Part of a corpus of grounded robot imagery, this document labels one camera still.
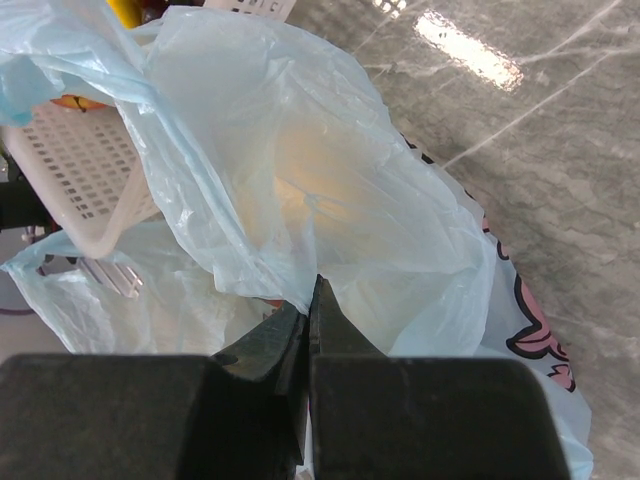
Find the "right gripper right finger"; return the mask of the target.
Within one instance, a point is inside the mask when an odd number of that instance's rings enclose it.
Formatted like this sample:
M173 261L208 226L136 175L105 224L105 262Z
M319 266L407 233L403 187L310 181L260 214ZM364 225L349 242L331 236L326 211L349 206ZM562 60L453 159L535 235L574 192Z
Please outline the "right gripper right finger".
M388 359L318 277L309 311L310 420L317 479L388 477Z

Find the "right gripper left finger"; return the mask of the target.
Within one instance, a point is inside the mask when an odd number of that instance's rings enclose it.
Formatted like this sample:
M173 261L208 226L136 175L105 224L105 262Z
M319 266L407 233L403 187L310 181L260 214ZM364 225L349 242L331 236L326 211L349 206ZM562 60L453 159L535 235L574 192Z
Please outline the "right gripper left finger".
M258 465L304 461L309 383L309 321L289 303L211 356L225 373L224 429Z

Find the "light blue plastic bag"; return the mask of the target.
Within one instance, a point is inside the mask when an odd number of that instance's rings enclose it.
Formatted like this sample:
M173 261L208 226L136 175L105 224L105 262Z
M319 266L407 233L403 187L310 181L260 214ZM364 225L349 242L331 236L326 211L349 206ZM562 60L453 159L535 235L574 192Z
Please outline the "light blue plastic bag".
M74 353L208 353L256 324L269 300L302 311L318 277L342 311L390 356L516 359L549 402L574 479L594 466L591 411L484 212L393 126L359 63L286 24L171 38L152 76L192 110L196 135L220 149L218 170L248 237L220 229L189 252L157 213L114 249L86 256L61 231L4 265L19 291ZM133 269L127 298L76 266Z

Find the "white plastic basket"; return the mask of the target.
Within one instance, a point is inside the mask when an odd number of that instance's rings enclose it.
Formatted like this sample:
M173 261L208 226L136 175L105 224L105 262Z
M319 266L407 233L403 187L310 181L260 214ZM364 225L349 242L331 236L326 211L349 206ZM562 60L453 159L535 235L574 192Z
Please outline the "white plastic basket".
M109 254L121 234L157 214L189 252L215 229L249 240L218 170L219 148L195 132L192 110L153 78L171 38L197 26L224 38L282 29L289 2L172 7L125 28L105 1L1 5L1 124L10 154L53 219L86 255ZM81 112L50 102L77 95L107 104Z

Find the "dark purple fake grapes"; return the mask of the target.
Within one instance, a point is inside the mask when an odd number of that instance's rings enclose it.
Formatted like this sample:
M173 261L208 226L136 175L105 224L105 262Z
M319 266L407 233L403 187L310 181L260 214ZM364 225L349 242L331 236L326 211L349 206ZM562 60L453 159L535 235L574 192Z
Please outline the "dark purple fake grapes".
M164 12L172 5L172 0L141 0L142 24L161 18Z

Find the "yellow banana bunch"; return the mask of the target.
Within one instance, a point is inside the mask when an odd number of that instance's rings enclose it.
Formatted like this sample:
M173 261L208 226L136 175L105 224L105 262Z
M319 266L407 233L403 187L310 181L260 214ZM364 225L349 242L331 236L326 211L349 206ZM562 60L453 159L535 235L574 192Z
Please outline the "yellow banana bunch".
M107 4L125 28L143 24L143 6L138 0L107 0Z

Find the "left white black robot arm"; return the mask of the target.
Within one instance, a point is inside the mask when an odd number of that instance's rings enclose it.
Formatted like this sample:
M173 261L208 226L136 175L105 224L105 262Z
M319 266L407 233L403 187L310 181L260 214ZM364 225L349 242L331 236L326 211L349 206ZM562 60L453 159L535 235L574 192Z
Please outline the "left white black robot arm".
M43 227L47 234L59 231L54 221L13 157L1 144L7 163L7 180L1 182L1 229Z

